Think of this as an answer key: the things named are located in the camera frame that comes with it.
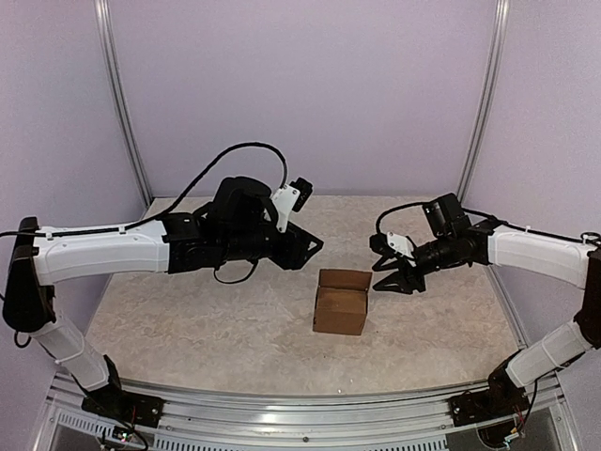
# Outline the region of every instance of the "open cardboard box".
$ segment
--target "open cardboard box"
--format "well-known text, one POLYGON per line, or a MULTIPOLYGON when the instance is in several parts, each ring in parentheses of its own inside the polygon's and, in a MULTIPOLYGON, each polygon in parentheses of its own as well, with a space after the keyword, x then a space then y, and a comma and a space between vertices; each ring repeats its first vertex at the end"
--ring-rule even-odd
POLYGON ((371 281, 370 272, 321 270, 313 331, 361 335, 367 318, 367 291, 371 281))

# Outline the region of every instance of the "lavender wall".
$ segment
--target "lavender wall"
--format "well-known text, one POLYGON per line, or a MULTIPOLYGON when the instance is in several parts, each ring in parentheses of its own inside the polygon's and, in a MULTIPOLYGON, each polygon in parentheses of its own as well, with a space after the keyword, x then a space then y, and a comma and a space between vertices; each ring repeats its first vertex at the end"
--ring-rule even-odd
MULTIPOLYGON (((156 195, 222 148, 263 140, 321 193, 454 190, 469 146, 493 0, 113 2, 133 127, 156 195)), ((275 184, 264 150, 224 175, 275 184)))
MULTIPOLYGON (((0 230, 25 215, 52 226, 131 220, 142 212, 116 122, 91 1, 0 3, 0 230)), ((0 241, 0 287, 12 246, 0 241)), ((55 305, 85 328, 104 277, 57 287, 55 305)), ((2 449, 22 450, 54 365, 17 350, 0 324, 2 449)))
MULTIPOLYGON (((601 3, 512 1, 499 84, 467 205, 577 236, 601 230, 601 3)), ((530 339, 572 318, 581 292, 501 271, 530 339)), ((584 449, 601 449, 601 353, 562 372, 584 449)))

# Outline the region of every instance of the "black cable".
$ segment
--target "black cable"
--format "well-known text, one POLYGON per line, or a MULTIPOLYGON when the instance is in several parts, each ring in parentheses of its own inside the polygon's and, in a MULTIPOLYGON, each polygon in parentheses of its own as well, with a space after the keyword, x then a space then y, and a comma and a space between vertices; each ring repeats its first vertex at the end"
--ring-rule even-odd
MULTIPOLYGON (((490 220, 494 220, 494 221, 499 221, 499 219, 494 214, 489 214, 489 213, 484 213, 482 211, 469 210, 469 209, 463 209, 463 211, 466 212, 466 213, 469 213, 469 214, 475 214, 477 216, 482 216, 482 217, 484 217, 486 219, 490 219, 490 220)), ((578 238, 566 237, 564 235, 557 235, 555 233, 548 233, 548 232, 544 232, 542 230, 534 230, 532 228, 526 228, 526 227, 522 227, 520 225, 514 225, 514 224, 511 224, 511 223, 508 223, 507 221, 501 221, 501 223, 504 226, 507 226, 507 227, 512 228, 514 230, 519 230, 520 232, 528 232, 528 233, 532 233, 533 235, 540 235, 542 237, 554 238, 556 240, 563 240, 563 241, 582 243, 582 239, 578 239, 578 238)))
POLYGON ((258 260, 255 261, 253 263, 253 267, 251 268, 250 271, 248 271, 248 274, 246 274, 244 277, 242 277, 241 279, 238 280, 232 280, 230 281, 226 281, 226 280, 222 280, 219 277, 217 277, 217 270, 213 270, 213 277, 215 278, 215 280, 217 282, 219 282, 220 284, 224 284, 224 285, 235 285, 235 284, 241 284, 242 282, 246 282, 248 279, 251 278, 251 276, 254 274, 254 270, 256 270, 256 267, 259 265, 258 260))
POLYGON ((119 423, 123 428, 127 429, 129 433, 135 435, 138 439, 140 439, 140 441, 142 441, 142 443, 144 444, 144 448, 142 449, 142 451, 148 451, 148 441, 146 440, 146 438, 144 437, 144 435, 142 435, 142 433, 138 432, 137 430, 135 430, 134 425, 128 425, 125 421, 121 421, 118 418, 114 418, 105 408, 104 406, 102 406, 101 404, 99 404, 99 402, 94 399, 93 397, 90 396, 90 392, 88 392, 87 390, 84 389, 84 387, 79 383, 79 381, 77 381, 77 379, 75 378, 75 376, 71 375, 73 377, 73 380, 75 381, 75 383, 77 384, 77 386, 79 387, 79 389, 84 392, 85 397, 87 397, 88 399, 90 399, 94 404, 96 404, 96 406, 103 410, 105 413, 105 416, 107 418, 110 418, 113 421, 117 421, 117 423, 119 423))
MULTIPOLYGON (((405 210, 405 209, 410 209, 412 207, 420 207, 422 205, 427 204, 427 202, 410 202, 408 204, 404 204, 404 205, 399 205, 398 207, 392 207, 391 209, 388 209, 386 211, 383 211, 379 217, 376 219, 376 233, 378 235, 381 235, 384 240, 384 244, 388 246, 388 242, 386 241, 385 235, 382 233, 382 230, 380 228, 381 224, 382 224, 382 220, 388 216, 391 213, 394 213, 395 211, 400 211, 400 210, 405 210)), ((413 241, 410 237, 407 237, 407 239, 409 240, 409 242, 413 245, 413 250, 415 250, 415 248, 417 247, 415 245, 415 241, 413 241)), ((409 257, 409 256, 403 256, 403 258, 406 258, 407 260, 412 260, 415 261, 415 258, 413 257, 409 257)))
POLYGON ((526 412, 526 416, 524 417, 524 422, 521 424, 521 427, 518 429, 519 432, 526 428, 526 422, 528 418, 530 418, 530 414, 532 413, 532 407, 534 407, 534 402, 536 402, 536 395, 538 394, 538 379, 534 381, 534 391, 532 392, 532 401, 530 401, 530 406, 528 411, 526 412))
POLYGON ((388 216, 391 213, 394 213, 395 211, 400 211, 400 210, 404 210, 404 209, 410 209, 411 207, 421 207, 422 205, 427 204, 427 202, 410 202, 408 204, 404 204, 404 205, 399 205, 398 207, 393 207, 391 209, 388 209, 386 211, 383 211, 379 217, 376 219, 376 232, 378 234, 382 233, 382 230, 380 229, 380 225, 382 224, 382 220, 388 216))
MULTIPOLYGON (((190 182, 190 184, 188 184, 188 186, 184 189, 184 191, 181 192, 181 194, 177 197, 177 199, 169 207, 167 207, 165 210, 163 210, 157 214, 154 214, 146 219, 126 225, 125 230, 131 230, 131 229, 139 227, 143 224, 149 223, 150 221, 160 219, 161 217, 163 217, 163 215, 168 214, 171 211, 173 211, 181 203, 181 201, 184 200, 188 196, 188 194, 194 188, 194 186, 196 186, 196 184, 208 173, 208 171, 210 171, 213 168, 213 166, 215 164, 217 164, 219 162, 219 160, 221 158, 223 158, 228 153, 231 153, 240 148, 266 148, 266 149, 272 151, 273 153, 275 153, 277 155, 277 157, 280 159, 280 161, 282 162, 283 175, 282 175, 282 183, 281 183, 280 187, 283 188, 285 186, 285 182, 288 179, 288 166, 285 162, 284 155, 278 148, 272 146, 271 144, 259 143, 259 142, 239 143, 239 144, 236 144, 234 146, 227 148, 226 150, 223 150, 219 155, 217 155, 207 165, 207 167, 205 167, 205 169, 203 169, 202 172, 200 174, 198 174, 190 182)), ((67 231, 63 231, 63 232, 61 232, 61 231, 54 232, 53 237, 57 237, 57 238, 76 237, 76 236, 81 236, 81 235, 96 235, 98 233, 114 233, 114 232, 118 232, 118 231, 119 231, 119 227, 90 228, 90 229, 83 229, 83 230, 67 230, 67 231)), ((0 238, 10 237, 10 236, 44 238, 46 236, 46 234, 40 233, 40 232, 19 232, 19 231, 7 231, 7 232, 0 233, 0 238)))
POLYGON ((13 340, 14 340, 15 346, 17 348, 19 348, 20 350, 24 350, 31 343, 31 336, 28 336, 24 343, 19 343, 19 331, 15 331, 15 335, 13 337, 13 340))
POLYGON ((282 152, 278 148, 275 148, 271 144, 266 144, 266 143, 258 143, 258 142, 239 143, 239 144, 236 144, 236 145, 234 145, 234 146, 232 146, 230 148, 227 148, 226 150, 222 151, 219 155, 217 155, 213 159, 213 161, 210 162, 207 165, 207 167, 205 167, 205 169, 203 169, 202 172, 200 174, 198 174, 190 182, 190 184, 184 189, 184 191, 181 192, 181 194, 177 197, 177 199, 169 207, 167 207, 163 211, 160 211, 157 214, 154 214, 154 215, 150 216, 149 218, 146 218, 146 219, 143 219, 141 221, 138 221, 137 223, 126 225, 125 229, 126 230, 130 230, 132 228, 139 227, 139 226, 141 226, 143 224, 146 224, 146 223, 148 223, 150 221, 154 221, 154 220, 160 219, 160 218, 163 217, 163 215, 168 214, 171 211, 173 211, 181 203, 181 201, 186 198, 186 196, 194 188, 194 186, 196 186, 196 183, 198 183, 207 174, 207 172, 210 169, 212 169, 212 167, 215 164, 217 164, 219 162, 219 160, 221 158, 223 158, 228 153, 231 153, 231 152, 233 152, 235 150, 238 150, 240 148, 266 148, 268 150, 271 150, 273 153, 275 153, 277 155, 277 157, 280 159, 280 161, 282 162, 283 175, 282 175, 282 184, 280 185, 280 188, 283 188, 285 186, 285 181, 288 179, 288 166, 287 166, 287 164, 285 162, 284 155, 282 155, 282 152))

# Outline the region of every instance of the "box flap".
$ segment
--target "box flap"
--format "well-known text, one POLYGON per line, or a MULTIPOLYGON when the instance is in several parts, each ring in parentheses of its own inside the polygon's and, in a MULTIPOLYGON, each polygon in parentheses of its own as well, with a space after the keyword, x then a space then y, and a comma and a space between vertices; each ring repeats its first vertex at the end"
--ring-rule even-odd
POLYGON ((356 289, 319 287, 316 309, 364 316, 367 313, 367 295, 356 289))
POLYGON ((319 286, 327 288, 367 291, 372 282, 372 273, 354 270, 320 270, 319 286))

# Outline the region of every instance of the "beige speckled floor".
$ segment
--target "beige speckled floor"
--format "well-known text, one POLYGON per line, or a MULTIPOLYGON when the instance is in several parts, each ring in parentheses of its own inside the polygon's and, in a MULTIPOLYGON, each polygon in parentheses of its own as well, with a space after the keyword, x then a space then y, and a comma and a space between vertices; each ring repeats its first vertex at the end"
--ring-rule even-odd
MULTIPOLYGON (((293 222, 325 246, 299 272, 262 260, 251 280, 231 287, 215 282, 211 270, 118 274, 87 336, 123 378, 195 389, 365 394, 483 379, 516 343, 481 267, 430 274, 422 294, 370 291, 362 336, 311 330, 319 269, 369 270, 377 259, 367 245, 376 217, 411 200, 311 197, 293 222)), ((151 211, 168 203, 159 199, 151 211)), ((181 209, 202 203, 187 199, 181 209)), ((383 229, 418 244, 432 239, 421 209, 392 215, 383 229)), ((247 270, 228 263, 220 276, 247 270)))

